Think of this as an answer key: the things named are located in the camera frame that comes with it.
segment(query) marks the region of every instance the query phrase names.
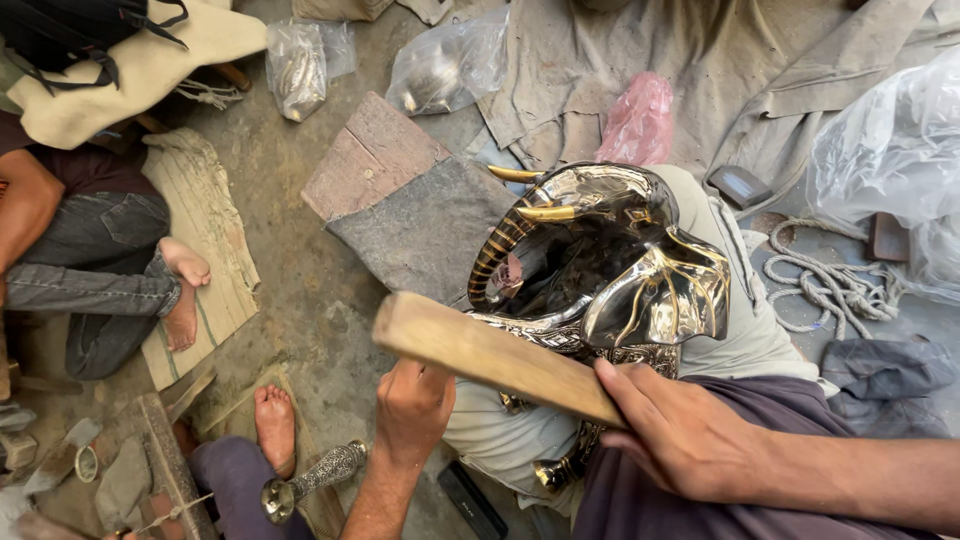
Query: hand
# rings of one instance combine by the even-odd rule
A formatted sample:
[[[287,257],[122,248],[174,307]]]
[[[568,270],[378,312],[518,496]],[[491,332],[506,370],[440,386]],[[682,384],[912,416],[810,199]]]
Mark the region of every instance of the hand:
[[[676,495],[709,503],[750,497],[771,431],[743,420],[699,385],[664,379],[649,365],[621,370],[598,358],[593,367],[635,430],[608,430],[603,446],[620,449]]]
[[[376,389],[376,438],[371,459],[420,473],[450,419],[457,391],[446,370],[401,358]]]

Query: elephant tusk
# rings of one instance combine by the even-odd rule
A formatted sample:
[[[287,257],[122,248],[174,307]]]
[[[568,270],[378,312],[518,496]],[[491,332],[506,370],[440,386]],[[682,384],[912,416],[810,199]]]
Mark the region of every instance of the elephant tusk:
[[[555,223],[558,221],[567,221],[577,216],[577,209],[571,205],[562,207],[545,208],[518,208],[516,213],[520,214],[527,221],[537,221],[541,223]]]
[[[544,172],[507,169],[504,167],[498,167],[496,165],[487,165],[487,169],[490,170],[491,174],[502,181],[516,182],[518,184],[529,184],[532,178],[539,176]]]

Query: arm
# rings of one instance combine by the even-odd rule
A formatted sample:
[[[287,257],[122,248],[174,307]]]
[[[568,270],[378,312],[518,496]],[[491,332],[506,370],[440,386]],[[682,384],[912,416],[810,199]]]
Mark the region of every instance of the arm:
[[[376,389],[376,436],[341,540],[398,539],[417,478],[456,398],[446,371],[401,358]]]
[[[662,489],[960,534],[960,441],[796,435],[750,424],[649,366],[594,369],[636,432],[606,432]]]
[[[22,148],[0,156],[0,180],[9,184],[0,201],[0,274],[4,274],[50,225],[63,184]]]

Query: black backpack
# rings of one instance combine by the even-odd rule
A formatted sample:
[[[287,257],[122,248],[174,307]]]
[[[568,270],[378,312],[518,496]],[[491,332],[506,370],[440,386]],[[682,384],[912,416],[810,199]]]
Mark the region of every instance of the black backpack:
[[[187,18],[182,0],[158,0],[180,6],[183,13],[155,23],[147,16],[148,0],[0,0],[0,35],[7,47],[33,65],[26,68],[5,50],[24,73],[37,79],[53,94],[52,88],[69,90],[85,86],[120,88],[117,65],[107,54],[110,46],[140,29],[186,44],[164,30]],[[48,81],[38,71],[61,73],[81,60],[103,66],[94,83]]]

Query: maroon shirt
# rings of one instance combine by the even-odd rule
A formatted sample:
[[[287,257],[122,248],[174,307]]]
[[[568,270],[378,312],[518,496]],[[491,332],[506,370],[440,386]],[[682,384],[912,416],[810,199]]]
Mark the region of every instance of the maroon shirt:
[[[63,183],[64,196],[101,191],[159,196],[143,173],[110,150],[89,143],[73,150],[43,146],[23,130],[19,116],[0,110],[0,156],[20,148],[26,148]]]
[[[771,430],[849,437],[844,421],[830,412],[820,387],[808,380],[754,377],[722,380],[691,376],[744,420]],[[660,490],[619,450],[598,449],[587,467],[583,501],[573,528],[575,540],[815,539],[939,540],[939,536],[792,510],[749,504],[695,503]]]

